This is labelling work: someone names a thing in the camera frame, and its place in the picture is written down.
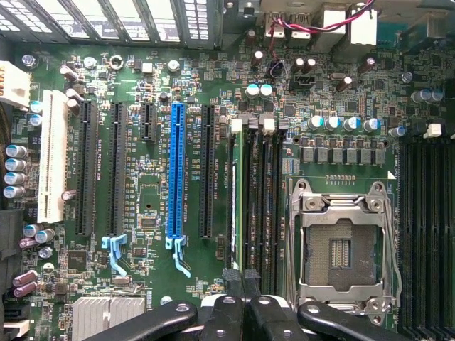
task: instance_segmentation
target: pcie slot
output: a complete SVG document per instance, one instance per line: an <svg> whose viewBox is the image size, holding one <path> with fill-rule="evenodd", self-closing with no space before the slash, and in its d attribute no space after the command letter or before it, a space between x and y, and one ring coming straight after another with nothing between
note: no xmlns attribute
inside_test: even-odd
<svg viewBox="0 0 455 341"><path fill-rule="evenodd" d="M90 236L95 223L98 111L95 103L80 105L77 153L76 234Z"/></svg>
<svg viewBox="0 0 455 341"><path fill-rule="evenodd" d="M183 181L185 166L185 106L171 105L171 143L169 151L169 195L167 237L182 237L183 224Z"/></svg>
<svg viewBox="0 0 455 341"><path fill-rule="evenodd" d="M141 104L141 140L156 143L156 107L152 103Z"/></svg>
<svg viewBox="0 0 455 341"><path fill-rule="evenodd" d="M127 147L127 108L112 103L109 133L109 187L106 235L118 236L124 229L125 166Z"/></svg>
<svg viewBox="0 0 455 341"><path fill-rule="evenodd" d="M202 106L202 145L200 148L199 237L211 238L215 175L215 106Z"/></svg>

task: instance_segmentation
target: electrolytic capacitor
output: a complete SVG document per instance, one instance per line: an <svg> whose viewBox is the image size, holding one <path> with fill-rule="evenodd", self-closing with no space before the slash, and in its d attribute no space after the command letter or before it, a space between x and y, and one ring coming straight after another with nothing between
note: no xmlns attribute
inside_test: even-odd
<svg viewBox="0 0 455 341"><path fill-rule="evenodd" d="M8 172L5 174L4 180L7 185L22 185L26 182L26 175L24 173Z"/></svg>
<svg viewBox="0 0 455 341"><path fill-rule="evenodd" d="M24 160L19 160L17 158L9 158L5 161L5 168L7 171L16 172L23 171L26 169L27 162Z"/></svg>
<svg viewBox="0 0 455 341"><path fill-rule="evenodd" d="M262 63L263 58L264 53L262 53L262 51L255 51L255 53L253 53L253 57L251 58L251 66L259 67Z"/></svg>
<svg viewBox="0 0 455 341"><path fill-rule="evenodd" d="M304 67L305 61L303 58L297 58L294 61L294 64L291 66L291 72L292 73L298 73L303 67Z"/></svg>
<svg viewBox="0 0 455 341"><path fill-rule="evenodd" d="M76 90L74 90L73 88L69 88L68 90L66 90L66 97L70 99L75 99L77 103L81 103L84 100L82 96L80 96L80 94L78 94Z"/></svg>
<svg viewBox="0 0 455 341"><path fill-rule="evenodd" d="M322 117L320 117L319 115L314 115L313 117L310 118L310 120L308 120L308 127L311 129L311 130L317 130L319 129L320 126L322 126L324 123L324 120Z"/></svg>
<svg viewBox="0 0 455 341"><path fill-rule="evenodd" d="M30 249L31 247L35 247L38 245L38 242L34 238L23 238L19 241L19 247L24 249Z"/></svg>
<svg viewBox="0 0 455 341"><path fill-rule="evenodd" d="M35 240L40 243L47 243L50 242L55 237L55 231L53 229L44 229L43 231L39 231L35 235Z"/></svg>
<svg viewBox="0 0 455 341"><path fill-rule="evenodd" d="M29 293L34 292L37 287L38 287L38 284L36 284L36 282L31 282L29 284L26 284L25 286L16 288L16 289L14 289L14 297L17 297L17 298L24 297L25 295L28 295Z"/></svg>
<svg viewBox="0 0 455 341"><path fill-rule="evenodd" d="M391 135L391 137L402 137L406 135L406 128L404 128L403 126L391 128L389 129L389 135Z"/></svg>
<svg viewBox="0 0 455 341"><path fill-rule="evenodd" d="M365 130L368 133L371 133L378 129L379 129L378 119L369 119L369 120L363 122L363 130Z"/></svg>
<svg viewBox="0 0 455 341"><path fill-rule="evenodd" d="M3 195L6 199L19 199L26 194L26 189L22 186L6 186Z"/></svg>
<svg viewBox="0 0 455 341"><path fill-rule="evenodd" d="M422 103L429 101L432 98L432 92L428 89L416 91L411 95L411 99L414 103Z"/></svg>
<svg viewBox="0 0 455 341"><path fill-rule="evenodd" d="M272 96L272 93L273 93L273 89L272 89L271 85L269 85L269 84L261 85L261 89L259 91L259 97L261 97L262 99L267 99L270 96Z"/></svg>
<svg viewBox="0 0 455 341"><path fill-rule="evenodd" d="M346 131L356 130L360 126L360 119L357 117L350 117L343 122L343 128Z"/></svg>
<svg viewBox="0 0 455 341"><path fill-rule="evenodd" d="M326 119L326 123L324 123L324 126L326 127L327 130L333 131L338 128L339 124L340 119L337 116L332 116Z"/></svg>
<svg viewBox="0 0 455 341"><path fill-rule="evenodd" d="M72 71L68 66L62 65L60 66L60 74L71 82L75 82L79 79L79 76L76 72Z"/></svg>
<svg viewBox="0 0 455 341"><path fill-rule="evenodd" d="M76 197L76 190L66 190L62 193L63 201L70 201Z"/></svg>
<svg viewBox="0 0 455 341"><path fill-rule="evenodd" d="M353 84L353 79L351 77L344 77L337 85L336 91L342 92L350 87Z"/></svg>
<svg viewBox="0 0 455 341"><path fill-rule="evenodd" d="M35 270L28 270L26 273L21 274L13 279L13 286L25 286L30 282L36 281L38 278L38 272Z"/></svg>
<svg viewBox="0 0 455 341"><path fill-rule="evenodd" d="M358 68L357 68L357 72L362 74L362 73L365 73L365 72L368 72L370 71L371 69L373 69L376 65L376 61L374 60L374 58L367 58L363 63L362 65L360 65Z"/></svg>
<svg viewBox="0 0 455 341"><path fill-rule="evenodd" d="M27 148L24 146L17 146L16 144L10 144L6 147L5 152L10 158L23 158L27 155Z"/></svg>
<svg viewBox="0 0 455 341"><path fill-rule="evenodd" d="M26 238L33 238L38 232L43 229L41 224L29 224L23 228L23 236Z"/></svg>
<svg viewBox="0 0 455 341"><path fill-rule="evenodd" d="M254 99L259 94L259 87L256 84L250 84L245 90L245 96L249 99Z"/></svg>
<svg viewBox="0 0 455 341"><path fill-rule="evenodd" d="M40 126L43 123L43 117L38 114L33 114L28 121L31 126Z"/></svg>
<svg viewBox="0 0 455 341"><path fill-rule="evenodd" d="M316 66L316 61L312 58L305 60L305 64L303 68L301 69L301 73L306 75L307 73L310 73L314 67Z"/></svg>

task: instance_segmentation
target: microchip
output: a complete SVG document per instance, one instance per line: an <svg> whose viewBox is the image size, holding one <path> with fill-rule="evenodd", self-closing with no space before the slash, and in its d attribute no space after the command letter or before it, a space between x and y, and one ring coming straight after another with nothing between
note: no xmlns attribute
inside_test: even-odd
<svg viewBox="0 0 455 341"><path fill-rule="evenodd" d="M85 250L68 251L68 268L84 271L87 269L87 252Z"/></svg>
<svg viewBox="0 0 455 341"><path fill-rule="evenodd" d="M247 101L239 101L238 108L239 108L239 111L246 112L248 110L248 102Z"/></svg>
<svg viewBox="0 0 455 341"><path fill-rule="evenodd" d="M274 111L273 102L264 102L264 111L265 112L273 112Z"/></svg>
<svg viewBox="0 0 455 341"><path fill-rule="evenodd" d="M286 104L284 106L284 114L286 116L294 116L296 114L296 107L293 104Z"/></svg>
<svg viewBox="0 0 455 341"><path fill-rule="evenodd" d="M376 80L375 90L385 90L385 82L383 80Z"/></svg>
<svg viewBox="0 0 455 341"><path fill-rule="evenodd" d="M356 112L357 111L357 102L349 101L346 103L345 110L347 112Z"/></svg>

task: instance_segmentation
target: white capacitor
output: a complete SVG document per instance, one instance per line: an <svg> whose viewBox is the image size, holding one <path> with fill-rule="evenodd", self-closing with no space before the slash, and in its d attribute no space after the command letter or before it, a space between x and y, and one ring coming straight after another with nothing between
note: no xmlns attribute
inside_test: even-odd
<svg viewBox="0 0 455 341"><path fill-rule="evenodd" d="M324 123L323 118L320 117L319 115L315 115L311 117L310 120L308 120L308 127L311 130L317 130L319 129L320 126L323 125L323 123Z"/></svg>
<svg viewBox="0 0 455 341"><path fill-rule="evenodd" d="M351 117L349 119L346 119L343 123L343 128L346 131L356 130L358 126L360 126L360 119L358 119L357 117Z"/></svg>
<svg viewBox="0 0 455 341"><path fill-rule="evenodd" d="M10 144L6 147L5 152L10 158L23 158L27 155L27 148L24 146L17 146L16 144Z"/></svg>
<svg viewBox="0 0 455 341"><path fill-rule="evenodd" d="M9 158L5 161L5 168L7 171L20 172L26 169L27 162L19 160L17 158Z"/></svg>
<svg viewBox="0 0 455 341"><path fill-rule="evenodd" d="M24 173L8 172L4 180L7 185L22 185L26 182L26 176Z"/></svg>
<svg viewBox="0 0 455 341"><path fill-rule="evenodd" d="M340 119L337 116L332 116L326 120L324 126L326 127L327 130L332 131L338 128L339 123Z"/></svg>
<svg viewBox="0 0 455 341"><path fill-rule="evenodd" d="M180 63L177 60L170 60L168 63L168 70L170 72L177 72L180 70Z"/></svg>
<svg viewBox="0 0 455 341"><path fill-rule="evenodd" d="M380 124L378 119L369 119L363 122L363 130L365 130L368 133L378 130L379 126Z"/></svg>
<svg viewBox="0 0 455 341"><path fill-rule="evenodd" d="M43 123L43 117L38 114L33 114L30 116L30 125L32 126L40 126Z"/></svg>
<svg viewBox="0 0 455 341"><path fill-rule="evenodd" d="M17 199L26 194L26 189L22 186L6 186L3 195L6 199Z"/></svg>

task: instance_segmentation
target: green circuit board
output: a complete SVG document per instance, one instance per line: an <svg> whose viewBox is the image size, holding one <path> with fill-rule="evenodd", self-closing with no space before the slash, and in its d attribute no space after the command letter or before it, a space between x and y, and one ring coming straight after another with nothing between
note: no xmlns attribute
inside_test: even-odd
<svg viewBox="0 0 455 341"><path fill-rule="evenodd" d="M289 91L289 75L278 79L266 78L270 59L258 70L251 70L253 48L243 42L229 51L207 52L188 50L153 50L150 48L118 48L107 46L27 45L18 46L17 60L26 53L40 59L32 72L32 100L42 100L44 90L64 92L65 79L59 67L66 62L75 64L80 80L85 86L85 99L96 102L99 112L97 140L95 228L91 237L75 233L75 203L65 206L65 220L52 224L55 239L48 243L54 250L49 259L40 259L36 249L23 253L23 270L35 269L40 274L38 290L23 298L32 302L34 340L50 340L53 337L69 337L71 334L71 304L82 296L145 297L146 309L159 305L163 296L187 300L196 305L207 295L224 293L222 278L226 265L228 173L229 173L229 120L245 112L262 114L266 111L263 99L246 102L245 89L251 83L270 84L274 93L271 114L276 119L289 119L289 130L282 149L282 186L279 189L281 212L286 208L287 183L290 178L305 177L318 193L367 193L375 181L387 187L396 214L398 145L388 135L391 127L405 126L410 117L437 117L445 114L444 105L414 104L410 95L425 87L442 88L443 75L454 71L453 55L428 52L414 57L402 57L396 50L377 50L375 70L355 76L351 89L337 92L336 80L330 75L341 72L357 75L357 65L333 64L330 56L308 55L303 50L277 49L286 63L304 55L317 61L312 71L315 84L310 90ZM120 71L108 67L109 58L121 55L125 61ZM97 67L87 70L82 60L88 56L97 60ZM135 60L153 63L154 73L144 76L133 70ZM167 70L167 63L177 60L181 69L177 73ZM401 74L412 71L414 82L405 84ZM144 84L151 85L150 91ZM183 265L190 271L187 278L176 269L173 254L164 247L166 236L168 196L168 148L170 143L170 104L162 105L157 96L161 92L171 95L171 102L186 105L186 162L184 166L184 214L183 233L187 236ZM157 108L157 136L155 144L140 139L140 104L151 101ZM124 268L131 282L127 286L114 285L118 276L109 265L106 250L101 248L107 221L109 180L109 130L111 102L122 102L128 108L127 162L125 168L124 233L127 243L122 247L119 265ZM202 104L215 105L215 183L213 201L213 231L210 239L199 237L200 212L200 149ZM312 132L307 127L314 115L322 117L338 115L342 120L359 117L362 121L377 118L380 129L367 134L363 130L346 133L337 129L333 133ZM39 179L39 131L28 124L30 114L16 112L12 143L27 145L28 180L25 187L32 191L26 199L12 202L13 207L24 207L33 216L36 209ZM227 124L220 123L220 117ZM66 188L77 184L77 159L79 150L79 118L71 115L68 126L68 154ZM310 146L337 146L349 138L352 148L373 148L384 151L381 165L330 164L328 162L304 162L301 148L304 141ZM234 158L242 158L235 153ZM238 207L241 215L246 207ZM279 285L276 294L282 295L285 269L284 231L279 240ZM68 284L64 301L55 295L57 283ZM397 310L387 316L385 327L396 330Z"/></svg>

